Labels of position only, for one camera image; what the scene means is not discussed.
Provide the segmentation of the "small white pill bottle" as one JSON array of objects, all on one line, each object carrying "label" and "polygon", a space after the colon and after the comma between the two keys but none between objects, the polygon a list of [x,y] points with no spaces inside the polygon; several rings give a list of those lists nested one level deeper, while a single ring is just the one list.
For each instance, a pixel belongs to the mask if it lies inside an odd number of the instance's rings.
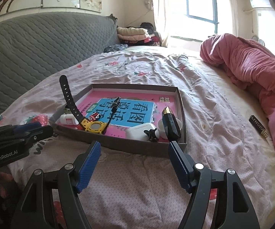
[{"label": "small white pill bottle", "polygon": [[75,118],[73,114],[63,114],[60,116],[59,121],[62,125],[77,126],[79,121]]}]

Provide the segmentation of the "red black lighter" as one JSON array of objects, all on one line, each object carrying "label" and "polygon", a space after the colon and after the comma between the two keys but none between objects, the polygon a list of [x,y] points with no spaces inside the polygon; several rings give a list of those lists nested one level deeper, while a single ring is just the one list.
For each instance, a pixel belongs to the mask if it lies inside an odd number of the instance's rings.
[{"label": "red black lighter", "polygon": [[99,121],[100,118],[101,118],[101,114],[98,112],[94,112],[94,113],[91,113],[88,116],[86,116],[86,119],[90,123],[97,122],[97,121]]}]

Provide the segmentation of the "black faceted perfume bottle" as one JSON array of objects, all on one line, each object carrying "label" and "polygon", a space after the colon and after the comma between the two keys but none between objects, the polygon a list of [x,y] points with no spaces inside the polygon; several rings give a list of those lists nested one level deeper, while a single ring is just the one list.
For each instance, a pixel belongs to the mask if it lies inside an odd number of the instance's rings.
[{"label": "black faceted perfume bottle", "polygon": [[181,138],[181,129],[170,107],[165,107],[162,111],[162,123],[167,139],[178,142]]}]

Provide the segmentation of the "black hair claw clip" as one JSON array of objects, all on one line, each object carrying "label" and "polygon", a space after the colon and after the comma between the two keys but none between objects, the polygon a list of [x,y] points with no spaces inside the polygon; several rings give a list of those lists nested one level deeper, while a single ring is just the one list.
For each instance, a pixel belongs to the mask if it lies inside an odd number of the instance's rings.
[{"label": "black hair claw clip", "polygon": [[148,137],[149,142],[158,142],[159,138],[156,135],[157,129],[144,130],[144,134]]}]

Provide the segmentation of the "white earbuds case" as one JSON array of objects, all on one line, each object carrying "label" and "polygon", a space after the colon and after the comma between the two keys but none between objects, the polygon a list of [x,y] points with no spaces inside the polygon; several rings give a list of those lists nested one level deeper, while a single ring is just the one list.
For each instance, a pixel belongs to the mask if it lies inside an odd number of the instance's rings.
[{"label": "white earbuds case", "polygon": [[144,133],[145,130],[155,130],[156,127],[152,123],[144,123],[134,127],[129,127],[126,130],[126,139],[133,139],[138,141],[149,141],[149,136]]}]

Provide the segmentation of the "small silver glass bottle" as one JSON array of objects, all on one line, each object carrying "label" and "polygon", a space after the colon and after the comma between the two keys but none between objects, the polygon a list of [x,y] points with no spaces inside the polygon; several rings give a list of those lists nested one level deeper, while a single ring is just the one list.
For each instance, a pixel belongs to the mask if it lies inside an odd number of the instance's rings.
[{"label": "small silver glass bottle", "polygon": [[70,108],[67,105],[65,106],[64,113],[65,114],[72,114]]}]

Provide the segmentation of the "grey quilted headboard cover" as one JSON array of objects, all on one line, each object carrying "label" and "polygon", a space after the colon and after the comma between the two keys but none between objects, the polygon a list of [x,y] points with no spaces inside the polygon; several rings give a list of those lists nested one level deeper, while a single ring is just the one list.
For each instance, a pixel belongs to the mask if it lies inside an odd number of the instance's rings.
[{"label": "grey quilted headboard cover", "polygon": [[45,12],[0,22],[0,120],[45,78],[119,42],[117,18]]}]

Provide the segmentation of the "black gold label box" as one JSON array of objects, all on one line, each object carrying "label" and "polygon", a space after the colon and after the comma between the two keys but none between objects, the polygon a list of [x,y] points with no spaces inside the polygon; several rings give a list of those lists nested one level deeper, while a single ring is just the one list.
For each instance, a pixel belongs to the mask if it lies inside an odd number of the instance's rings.
[{"label": "black gold label box", "polygon": [[268,137],[268,133],[266,128],[262,125],[262,123],[254,116],[251,115],[249,117],[249,122],[256,129],[256,131],[262,136],[264,139]]}]

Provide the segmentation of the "pink blue picture book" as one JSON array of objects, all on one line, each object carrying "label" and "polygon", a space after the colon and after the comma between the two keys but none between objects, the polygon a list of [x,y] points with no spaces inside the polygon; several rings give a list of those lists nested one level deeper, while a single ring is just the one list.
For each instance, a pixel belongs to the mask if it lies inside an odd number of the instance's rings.
[{"label": "pink blue picture book", "polygon": [[106,136],[125,138],[130,127],[143,123],[156,126],[166,106],[177,115],[176,97],[176,93],[167,92],[93,89],[79,98],[76,105],[85,117],[97,112],[101,122],[111,119]]}]

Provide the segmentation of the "white plastic jar lid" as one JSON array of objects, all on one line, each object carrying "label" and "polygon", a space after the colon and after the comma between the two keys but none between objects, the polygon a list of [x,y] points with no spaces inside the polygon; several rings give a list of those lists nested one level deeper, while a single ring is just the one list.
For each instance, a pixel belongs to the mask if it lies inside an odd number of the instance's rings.
[{"label": "white plastic jar lid", "polygon": [[[179,129],[182,129],[182,122],[178,118],[176,119],[176,121],[178,123]],[[157,129],[159,131],[160,137],[163,139],[167,139],[162,119],[158,121]]]}]

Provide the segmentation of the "grey cardboard box tray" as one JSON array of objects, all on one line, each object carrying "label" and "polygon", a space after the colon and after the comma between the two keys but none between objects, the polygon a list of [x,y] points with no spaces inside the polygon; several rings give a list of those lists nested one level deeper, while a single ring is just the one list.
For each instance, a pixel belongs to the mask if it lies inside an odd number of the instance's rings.
[{"label": "grey cardboard box tray", "polygon": [[[157,85],[141,85],[141,84],[92,84],[86,87],[73,97],[74,102],[86,95],[93,89],[108,89],[108,90],[141,90],[143,93],[152,92],[167,92],[176,93],[177,115],[174,116],[182,122],[181,138],[178,145],[182,150],[187,146],[187,134],[185,126],[185,115],[183,111],[183,103],[180,92],[177,87],[172,86],[157,86]],[[113,136],[106,136],[99,134],[97,131],[86,131],[81,127],[62,125],[59,121],[61,115],[64,114],[64,106],[61,106],[50,118],[49,123],[54,128],[54,131],[60,135],[72,138],[77,141],[91,143],[92,141],[100,142],[101,146],[130,154],[139,154],[160,158],[168,158],[168,144],[169,141],[159,138],[158,142],[138,141],[133,139],[118,138]],[[106,123],[97,121],[97,124],[104,127]]]}]

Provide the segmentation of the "pink blanket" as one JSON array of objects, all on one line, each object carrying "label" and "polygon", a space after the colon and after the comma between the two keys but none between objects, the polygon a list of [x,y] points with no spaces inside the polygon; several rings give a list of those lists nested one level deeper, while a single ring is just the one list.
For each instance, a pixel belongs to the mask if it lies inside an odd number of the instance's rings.
[{"label": "pink blanket", "polygon": [[255,40],[225,33],[203,41],[200,57],[259,100],[275,147],[275,55]]}]

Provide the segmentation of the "folded clothes pile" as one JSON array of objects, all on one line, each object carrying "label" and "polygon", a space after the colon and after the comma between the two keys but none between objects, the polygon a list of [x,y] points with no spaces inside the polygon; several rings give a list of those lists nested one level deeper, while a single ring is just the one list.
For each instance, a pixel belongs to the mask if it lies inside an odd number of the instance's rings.
[{"label": "folded clothes pile", "polygon": [[143,22],[139,27],[117,27],[117,36],[122,44],[128,46],[162,46],[160,34],[149,22]]}]

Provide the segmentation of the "white curtain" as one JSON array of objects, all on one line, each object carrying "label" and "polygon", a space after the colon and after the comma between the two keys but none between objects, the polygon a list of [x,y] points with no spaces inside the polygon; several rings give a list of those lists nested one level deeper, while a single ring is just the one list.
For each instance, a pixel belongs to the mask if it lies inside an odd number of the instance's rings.
[{"label": "white curtain", "polygon": [[186,14],[186,0],[144,0],[145,7],[153,12],[161,46],[167,47],[176,31],[176,21]]}]

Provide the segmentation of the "blue framed window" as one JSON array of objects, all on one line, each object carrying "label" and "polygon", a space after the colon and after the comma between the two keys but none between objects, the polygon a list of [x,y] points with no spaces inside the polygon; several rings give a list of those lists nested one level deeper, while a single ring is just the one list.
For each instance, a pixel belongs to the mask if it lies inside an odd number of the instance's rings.
[{"label": "blue framed window", "polygon": [[187,17],[210,23],[214,26],[214,33],[218,29],[217,0],[186,0]]}]

